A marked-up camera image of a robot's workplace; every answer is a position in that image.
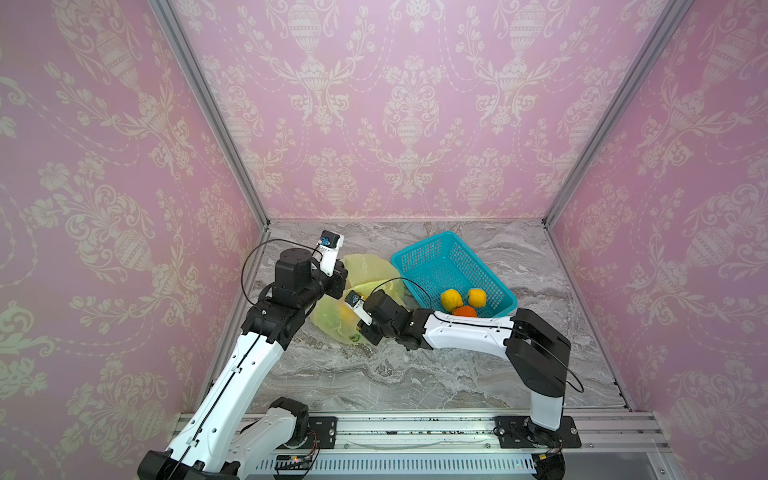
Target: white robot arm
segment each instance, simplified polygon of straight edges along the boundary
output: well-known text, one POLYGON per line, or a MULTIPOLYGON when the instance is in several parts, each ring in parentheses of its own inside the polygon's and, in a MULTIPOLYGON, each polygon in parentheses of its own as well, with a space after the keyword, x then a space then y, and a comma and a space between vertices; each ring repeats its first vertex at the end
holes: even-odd
MULTIPOLYGON (((138 468, 140 480, 244 480, 281 445, 305 444, 308 408, 284 397, 233 437, 261 382, 317 300, 323 295, 341 298, 347 271, 337 257, 343 241, 343 236, 323 231, 315 249, 320 261, 301 248, 280 254, 275 281, 249 310, 223 372, 168 448, 145 455, 138 468)), ((531 389, 529 428, 553 432, 560 427, 571 344, 531 310, 491 319, 431 309, 409 312, 382 290, 365 300, 352 291, 344 301, 361 318, 358 328, 373 345, 386 336, 407 349, 461 348, 509 359, 531 389)))

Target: damask pattern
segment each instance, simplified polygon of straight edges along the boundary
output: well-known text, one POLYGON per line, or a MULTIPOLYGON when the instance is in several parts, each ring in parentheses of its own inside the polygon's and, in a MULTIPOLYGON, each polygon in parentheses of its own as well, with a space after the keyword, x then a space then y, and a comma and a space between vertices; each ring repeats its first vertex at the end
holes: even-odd
POLYGON ((14 2, 0 31, 0 477, 133 478, 258 227, 146 2, 14 2))
POLYGON ((510 218, 549 207, 666 0, 172 3, 271 218, 510 218))
POLYGON ((688 478, 768 452, 768 3, 694 2, 554 234, 688 478))

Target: plastic basket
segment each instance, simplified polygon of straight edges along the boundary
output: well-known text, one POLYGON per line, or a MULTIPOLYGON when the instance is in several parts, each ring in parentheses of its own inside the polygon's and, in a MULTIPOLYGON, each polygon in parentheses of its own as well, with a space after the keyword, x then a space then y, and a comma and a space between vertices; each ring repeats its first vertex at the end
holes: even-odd
POLYGON ((487 304, 478 316, 504 316, 518 307, 518 299, 509 288, 467 247, 458 235, 443 232, 414 243, 392 255, 392 265, 400 275, 409 278, 429 293, 429 298, 410 282, 404 282, 416 301, 424 308, 442 310, 440 294, 455 289, 466 303, 471 288, 482 288, 487 304))

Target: marble floor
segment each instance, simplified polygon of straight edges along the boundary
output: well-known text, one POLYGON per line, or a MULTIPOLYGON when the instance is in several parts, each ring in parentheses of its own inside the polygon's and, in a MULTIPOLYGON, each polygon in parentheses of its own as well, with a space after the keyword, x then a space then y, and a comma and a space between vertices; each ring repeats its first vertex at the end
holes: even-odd
MULTIPOLYGON (((624 406, 539 220, 272 223, 270 238, 313 245, 323 230, 346 236, 343 255, 375 253, 387 260, 426 237, 456 232, 517 296, 520 307, 534 310, 570 339, 570 367, 585 392, 568 387, 566 407, 624 406)), ((272 281, 275 260, 285 248, 281 242, 266 245, 255 293, 272 281)), ((406 299, 406 305, 413 308, 415 300, 406 299)), ((281 396, 314 411, 530 406, 529 391, 507 360, 462 349, 408 352, 392 339, 378 346, 343 345, 309 321, 267 376, 250 411, 264 412, 281 396)))

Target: plastic bag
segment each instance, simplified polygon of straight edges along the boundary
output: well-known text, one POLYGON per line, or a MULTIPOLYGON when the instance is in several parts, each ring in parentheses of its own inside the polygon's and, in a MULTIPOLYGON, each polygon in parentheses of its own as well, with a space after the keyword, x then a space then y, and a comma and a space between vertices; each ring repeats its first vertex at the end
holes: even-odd
MULTIPOLYGON (((400 272, 383 258, 365 253, 347 255, 342 258, 342 262, 349 275, 346 278, 346 290, 341 300, 323 296, 318 300, 310 320, 323 332, 341 343, 348 345, 368 343, 357 331, 360 318, 344 304, 344 299, 350 290, 355 290, 367 297, 381 282, 400 276, 400 272)), ((393 280, 382 285, 379 290, 384 290, 387 295, 402 305, 405 289, 402 280, 393 280)))

